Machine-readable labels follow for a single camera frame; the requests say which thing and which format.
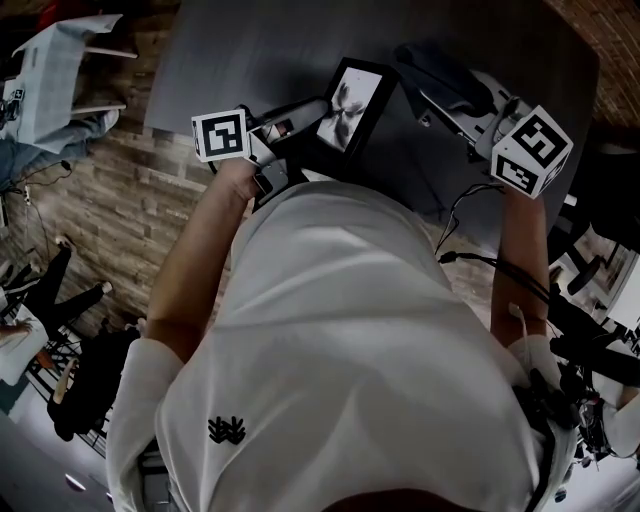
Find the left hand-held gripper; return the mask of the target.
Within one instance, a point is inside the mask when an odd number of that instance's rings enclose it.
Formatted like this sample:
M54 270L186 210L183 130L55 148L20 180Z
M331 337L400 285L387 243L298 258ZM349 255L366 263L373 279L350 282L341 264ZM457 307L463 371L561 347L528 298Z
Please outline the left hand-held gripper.
M253 181L258 186L255 204L263 206L285 190L301 184L303 173L290 165L276 145L311 126L330 111L330 102L313 97L289 104L259 117L245 105L234 110L204 114L191 118L197 158L216 172L215 164L232 158L248 161L255 167ZM293 131L286 137L275 138L272 126L284 119L293 123Z

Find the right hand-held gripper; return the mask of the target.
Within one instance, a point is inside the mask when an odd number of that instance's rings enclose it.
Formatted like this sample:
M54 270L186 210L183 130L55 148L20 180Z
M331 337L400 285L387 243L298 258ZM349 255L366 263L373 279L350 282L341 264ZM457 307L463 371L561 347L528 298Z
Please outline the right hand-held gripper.
M490 94L491 111L444 99L443 89L420 93L426 109L463 137L472 155L490 162L492 177L537 198L562 171L573 141L542 106L530 106L486 73L472 75Z

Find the black framed picture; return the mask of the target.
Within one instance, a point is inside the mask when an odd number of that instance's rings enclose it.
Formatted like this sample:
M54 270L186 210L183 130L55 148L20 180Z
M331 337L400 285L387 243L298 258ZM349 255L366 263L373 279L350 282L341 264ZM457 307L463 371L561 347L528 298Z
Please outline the black framed picture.
M342 58L325 93L329 111L305 136L300 166L330 177L354 168L398 82L389 65Z

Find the person's right forearm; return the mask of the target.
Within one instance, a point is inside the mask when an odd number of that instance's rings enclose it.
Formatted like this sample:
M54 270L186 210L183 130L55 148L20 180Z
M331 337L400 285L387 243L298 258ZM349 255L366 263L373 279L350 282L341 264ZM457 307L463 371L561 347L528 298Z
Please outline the person's right forearm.
M504 195L499 267L492 284L492 335L504 347L522 337L545 335L549 291L547 226L542 198L509 188Z

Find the person's left forearm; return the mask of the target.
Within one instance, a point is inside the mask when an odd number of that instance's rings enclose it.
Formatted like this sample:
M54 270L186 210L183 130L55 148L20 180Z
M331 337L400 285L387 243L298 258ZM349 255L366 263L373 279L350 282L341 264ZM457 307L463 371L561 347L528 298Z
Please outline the person's left forearm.
M206 333L232 241L258 191L255 172L244 159L222 161L152 287L146 336L184 363Z

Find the black office chair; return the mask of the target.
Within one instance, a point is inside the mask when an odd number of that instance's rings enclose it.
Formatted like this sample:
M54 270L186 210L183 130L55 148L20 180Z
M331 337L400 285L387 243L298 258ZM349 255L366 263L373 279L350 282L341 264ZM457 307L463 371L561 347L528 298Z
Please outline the black office chair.
M575 247L588 229L640 255L640 152L583 153L565 203L548 235L551 264L567 255L578 275L567 285L573 296L595 277L602 258L586 261Z

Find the dark grey table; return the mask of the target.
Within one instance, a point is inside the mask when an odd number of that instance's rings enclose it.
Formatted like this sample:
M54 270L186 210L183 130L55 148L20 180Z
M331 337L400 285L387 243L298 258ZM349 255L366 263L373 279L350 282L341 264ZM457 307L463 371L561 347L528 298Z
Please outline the dark grey table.
M435 40L467 66L540 105L573 140L544 194L554 221L591 124L596 52L544 0L183 0L156 71L145 122L183 135L198 114L240 104L261 113L323 93L340 61L390 63L407 42ZM461 193L483 180L462 138L420 126L401 90L377 124L353 180L437 222L455 207L459 232L495 249L502 201Z

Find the person's white shirt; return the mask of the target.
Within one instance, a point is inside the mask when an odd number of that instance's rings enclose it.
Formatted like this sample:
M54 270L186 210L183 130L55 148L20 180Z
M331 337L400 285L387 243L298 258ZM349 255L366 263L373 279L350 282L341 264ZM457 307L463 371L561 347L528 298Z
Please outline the person's white shirt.
M144 512L156 443L179 512L540 512L576 435L531 427L509 347L415 214L296 186L243 215L188 362L131 345L107 439L115 509Z

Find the table with light blue cloth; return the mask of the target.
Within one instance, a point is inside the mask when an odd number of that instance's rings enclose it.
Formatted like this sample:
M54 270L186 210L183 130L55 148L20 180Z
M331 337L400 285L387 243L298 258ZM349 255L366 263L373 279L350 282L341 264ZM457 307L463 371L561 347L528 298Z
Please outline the table with light blue cloth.
M96 15L56 22L18 47L14 53L23 56L16 78L6 82L3 99L18 88L25 90L18 117L0 128L1 138L12 138L25 144L42 143L67 126L74 116L109 110L124 110L122 102L104 106L75 108L74 92L81 61L85 54L95 53L135 59L136 54L91 47L91 35L111 32L120 14Z

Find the spare grey gripper device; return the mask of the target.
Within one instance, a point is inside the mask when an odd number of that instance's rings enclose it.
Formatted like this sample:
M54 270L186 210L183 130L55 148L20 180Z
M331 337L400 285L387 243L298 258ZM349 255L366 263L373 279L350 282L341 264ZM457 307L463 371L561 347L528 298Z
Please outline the spare grey gripper device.
M8 99L0 99L0 119L9 121L15 120L20 113L24 96L25 90L23 88L18 88L10 93Z

